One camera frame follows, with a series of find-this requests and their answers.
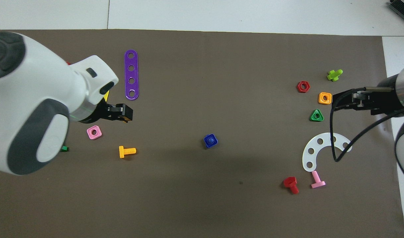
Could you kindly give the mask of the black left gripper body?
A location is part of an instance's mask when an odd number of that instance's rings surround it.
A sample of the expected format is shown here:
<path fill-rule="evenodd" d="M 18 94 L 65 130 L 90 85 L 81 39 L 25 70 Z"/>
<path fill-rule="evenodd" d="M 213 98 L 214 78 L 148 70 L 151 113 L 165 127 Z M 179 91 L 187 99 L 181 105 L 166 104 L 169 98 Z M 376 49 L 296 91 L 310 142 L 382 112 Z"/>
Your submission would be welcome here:
<path fill-rule="evenodd" d="M 100 102 L 97 104 L 95 108 L 95 120 L 105 119 L 114 121 L 117 119 L 117 116 L 114 111 L 111 109 L 115 109 L 116 106 L 113 104 L 108 104 L 106 102 Z"/>

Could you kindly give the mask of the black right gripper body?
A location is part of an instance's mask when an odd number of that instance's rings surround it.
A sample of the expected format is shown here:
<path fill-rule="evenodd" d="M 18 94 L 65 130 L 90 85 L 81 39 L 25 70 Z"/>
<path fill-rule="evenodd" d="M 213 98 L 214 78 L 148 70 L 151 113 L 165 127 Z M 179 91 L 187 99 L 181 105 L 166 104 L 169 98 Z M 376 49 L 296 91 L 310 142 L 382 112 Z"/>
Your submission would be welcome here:
<path fill-rule="evenodd" d="M 372 98 L 375 103 L 375 108 L 371 110 L 371 115 L 379 114 L 390 114 L 396 110 L 402 109 L 402 104 L 400 103 L 397 94 L 395 92 L 395 83 L 397 80 L 397 75 L 388 77 L 382 80 L 377 86 L 378 87 L 391 87 L 393 90 L 391 92 L 374 92 L 372 93 Z"/>

